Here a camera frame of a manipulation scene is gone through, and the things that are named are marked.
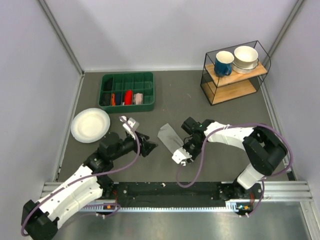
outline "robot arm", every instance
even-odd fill
[[[139,123],[132,118],[127,122],[136,131]],[[112,194],[113,181],[107,175],[87,177],[70,186],[69,184],[85,176],[110,171],[114,167],[114,160],[131,151],[137,152],[135,135],[126,123],[123,124],[123,127],[126,130],[125,139],[120,139],[115,132],[109,132],[99,143],[98,149],[67,181],[36,203],[30,200],[23,206],[21,224],[39,203],[61,188],[65,188],[43,203],[27,222],[25,230],[34,240],[52,239],[58,229],[76,212],[90,202],[101,197],[108,198]],[[146,157],[157,144],[148,141],[148,136],[139,132],[135,133],[140,142],[140,154]]]
[[[272,131],[260,126],[228,128],[214,120],[199,123],[189,117],[181,127],[191,136],[174,152],[172,159],[177,164],[192,163],[201,153],[205,138],[214,130],[224,128],[211,135],[208,142],[227,144],[247,153],[250,164],[235,181],[246,190],[264,176],[270,176],[288,153]]]

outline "black motor joint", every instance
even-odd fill
[[[254,210],[254,201],[261,198],[262,189],[259,183],[254,184],[250,189],[244,189],[235,180],[233,183],[220,183],[217,186],[218,199],[222,201],[246,200],[237,202],[235,213],[240,216],[250,214]]]
[[[203,123],[196,122],[192,117],[188,117],[181,126],[181,128],[190,135],[190,139],[183,143],[185,149],[192,157],[187,159],[188,163],[193,162],[201,153],[201,148],[206,139],[205,131],[214,120],[206,119]]]
[[[143,157],[148,156],[151,151],[158,145],[149,141],[149,136],[139,132],[135,132],[139,144],[140,155]],[[83,163],[84,166],[92,170],[92,174],[108,172],[114,167],[113,161],[120,158],[129,152],[138,152],[137,141],[126,132],[126,138],[120,139],[119,135],[115,132],[109,132],[99,143],[98,149],[91,154]],[[103,196],[109,197],[113,191],[113,181],[108,175],[98,176],[97,182],[103,188]]]
[[[242,144],[253,168],[264,176],[272,175],[288,153],[279,138],[261,126],[255,127]]]

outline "white plastic bracket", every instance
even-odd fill
[[[183,166],[186,165],[186,162],[184,160],[189,159],[191,157],[192,156],[186,150],[184,150],[183,147],[180,147],[179,149],[177,149],[172,155],[172,159],[177,164],[182,164]]]
[[[250,163],[245,170],[238,176],[236,181],[245,189],[250,189],[256,182],[264,177],[263,174],[254,169]]]
[[[89,176],[91,173],[92,170],[89,167],[81,165],[78,170],[68,178],[68,180],[57,187],[52,193],[61,188],[65,189],[40,207],[42,212],[48,212],[48,218],[51,221],[54,221],[59,217],[58,228],[60,228],[65,221],[67,221],[86,204],[102,196],[103,190],[100,189],[100,185],[97,183],[97,177],[95,176],[85,178],[69,187],[66,187],[71,182],[79,178]],[[50,194],[41,198],[39,202],[41,203]]]
[[[207,129],[204,131],[204,134],[208,136],[214,130],[224,128],[221,131],[218,131],[212,134],[208,141],[212,143],[222,143],[230,146],[237,147],[239,149],[245,150],[243,146],[243,141],[245,137],[248,137],[253,131],[253,127],[235,127],[228,128],[228,125],[221,124],[217,121],[212,122]]]
[[[121,116],[124,120],[127,121],[127,123],[130,125],[130,127],[136,131],[137,128],[139,127],[139,123],[134,120],[132,117],[129,118],[129,120],[127,120],[126,116]],[[135,140],[136,137],[134,135],[134,133],[131,131],[131,129],[128,127],[128,125],[126,123],[122,124],[123,128],[125,129],[125,131],[130,134],[132,136],[132,138]]]

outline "metal corner post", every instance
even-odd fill
[[[46,3],[46,0],[36,0],[39,5],[41,6],[46,18],[48,19],[49,23],[51,24],[54,32],[56,33],[58,39],[60,40],[64,50],[66,51],[67,55],[69,56],[70,60],[72,61],[74,67],[79,72],[80,75],[83,76],[85,73],[82,69],[81,65],[79,64],[74,52],[72,51],[68,41],[66,40],[63,32],[61,31],[55,17],[53,16],[48,4]]]
[[[319,214],[315,202],[301,201],[300,205],[311,239],[320,239]]]
[[[74,98],[74,101],[73,101],[73,104],[72,104],[72,109],[71,109],[71,112],[70,112],[70,114],[68,116],[68,125],[67,125],[66,131],[65,131],[65,137],[64,137],[64,140],[63,140],[63,144],[62,144],[61,149],[60,149],[60,154],[59,154],[59,158],[58,158],[58,165],[56,166],[56,172],[55,172],[55,175],[54,175],[54,181],[58,181],[58,178],[59,178],[59,173],[60,173],[60,170],[61,170],[61,167],[62,167],[62,162],[64,160],[64,156],[65,156],[65,152],[66,152],[66,148],[67,148],[67,143],[68,143],[68,139],[69,139],[70,132],[71,132],[71,124],[72,124],[72,121],[73,121],[74,116],[75,116],[75,112],[76,112],[76,108],[77,108],[77,104],[78,104],[78,100],[79,100],[82,84],[84,82],[84,78],[85,78],[85,75],[81,74],[80,80],[79,80],[79,84],[77,86],[77,91],[76,91],[76,94],[75,94],[75,98]]]
[[[270,50],[268,52],[268,55],[269,55],[270,58],[272,58],[272,56],[275,53],[277,47],[279,46],[280,42],[282,41],[285,33],[287,32],[288,28],[293,23],[293,20],[295,19],[297,13],[301,10],[301,7],[303,6],[304,2],[305,2],[305,0],[297,0],[296,1],[296,3],[294,5],[293,9],[291,10],[288,18],[286,19],[286,21],[285,21],[284,25],[282,26],[280,32],[278,33],[277,37],[275,38],[273,44],[271,45],[271,48],[270,48]],[[264,98],[264,101],[265,101],[265,104],[266,104],[266,108],[267,108],[268,113],[269,113],[269,117],[270,117],[272,126],[279,133],[283,133],[283,130],[282,130],[280,124],[279,124],[279,121],[277,120],[276,112],[275,112],[275,109],[274,109],[274,106],[273,106],[273,102],[272,102],[271,97],[270,97],[270,95],[268,93],[267,86],[266,86],[265,82],[261,85],[261,91],[262,91],[263,98]],[[286,157],[283,160],[283,162],[284,162],[284,165],[286,167],[289,164],[289,158]]]

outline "green compartment tray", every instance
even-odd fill
[[[104,91],[106,82],[113,81],[112,90]],[[135,105],[104,105],[102,99],[104,94],[121,93],[121,102],[124,102],[125,94],[128,90],[132,90],[132,98],[134,94],[143,94],[143,104]],[[155,81],[152,72],[135,72],[135,73],[118,73],[106,74],[102,77],[99,106],[109,114],[113,113],[132,113],[152,111],[155,106]]]

